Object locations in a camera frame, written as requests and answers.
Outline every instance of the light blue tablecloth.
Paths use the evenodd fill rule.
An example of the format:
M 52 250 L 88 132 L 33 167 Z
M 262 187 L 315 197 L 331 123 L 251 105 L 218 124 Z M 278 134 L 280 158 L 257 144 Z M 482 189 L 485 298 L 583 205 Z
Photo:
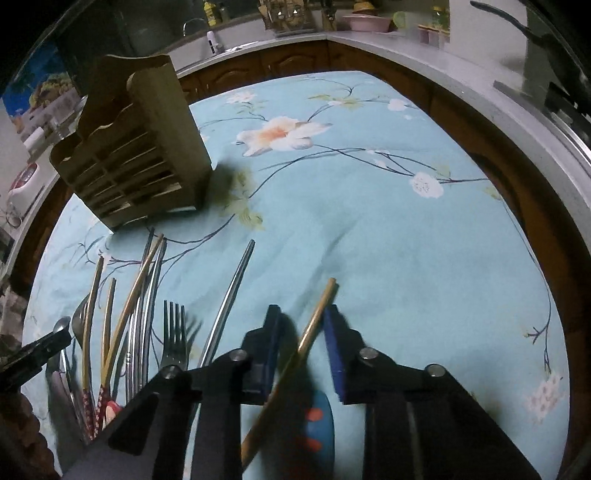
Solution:
M 191 324 L 202 322 L 195 365 L 254 238 L 218 354 L 260 326 L 270 303 L 281 306 L 299 335 L 334 276 L 336 303 L 367 344 L 410 367 L 446 366 L 542 477 L 554 478 L 569 418 L 560 319 L 523 231 L 469 156 L 393 88 L 360 72 L 271 80 L 202 100 L 191 111 L 216 167 L 209 206 L 111 234 L 74 196 L 43 255 L 24 343 L 73 314 L 100 253 L 107 259 L 103 278 L 118 279 L 118 313 L 154 226 L 168 238 L 155 333 L 162 301 L 184 304 Z M 220 188 L 225 174 L 230 193 Z M 97 319 L 105 296 L 106 288 Z M 92 333 L 95 389 L 100 324 Z M 154 346 L 159 358 L 160 344 Z M 152 355 L 150 375 L 156 370 Z M 363 408 L 338 402 L 322 334 L 307 372 L 335 416 L 335 478 L 359 479 Z M 124 403 L 121 380 L 117 400 Z M 59 452 L 45 377 L 23 390 L 49 447 Z M 243 408 L 243 434 L 257 411 Z M 287 478 L 272 472 L 269 458 L 259 455 L 245 478 Z

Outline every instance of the pink container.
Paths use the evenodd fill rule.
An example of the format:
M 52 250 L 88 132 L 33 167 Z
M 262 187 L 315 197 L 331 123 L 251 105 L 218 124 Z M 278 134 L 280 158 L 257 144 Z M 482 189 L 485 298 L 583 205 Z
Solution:
M 351 30 L 357 32 L 387 32 L 390 28 L 391 18 L 376 17 L 375 15 L 353 14 L 343 17 L 349 22 Z

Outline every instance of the yellow bottle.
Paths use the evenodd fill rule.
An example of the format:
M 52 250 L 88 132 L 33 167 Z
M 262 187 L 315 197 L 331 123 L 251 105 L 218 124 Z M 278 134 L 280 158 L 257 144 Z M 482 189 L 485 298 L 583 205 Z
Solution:
M 210 27 L 217 25 L 217 18 L 215 13 L 216 5 L 214 3 L 210 3 L 207 0 L 203 3 L 203 10 L 205 11 L 205 16 L 207 17 L 207 23 Z

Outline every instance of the patterned chopstick handle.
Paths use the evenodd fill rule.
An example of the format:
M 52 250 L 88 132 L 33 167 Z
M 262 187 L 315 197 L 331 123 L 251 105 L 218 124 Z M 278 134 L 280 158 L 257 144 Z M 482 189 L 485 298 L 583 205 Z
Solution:
M 82 403 L 84 405 L 84 423 L 88 431 L 88 437 L 95 437 L 95 413 L 92 411 L 92 400 L 90 392 L 87 389 L 82 390 Z
M 109 388 L 105 387 L 104 385 L 101 385 L 100 390 L 99 390 L 99 399 L 96 402 L 95 437 L 103 429 L 103 422 L 105 420 L 105 409 L 107 408 L 107 403 L 109 402 L 110 399 L 111 399 L 111 395 L 109 392 Z

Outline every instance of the paper towel roll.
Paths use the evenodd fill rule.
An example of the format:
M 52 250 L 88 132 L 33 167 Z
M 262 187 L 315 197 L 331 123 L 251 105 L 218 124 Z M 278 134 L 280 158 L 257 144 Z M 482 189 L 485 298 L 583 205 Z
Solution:
M 45 133 L 41 127 L 37 127 L 35 131 L 29 135 L 24 141 L 25 148 L 30 152 L 35 150 L 45 140 Z

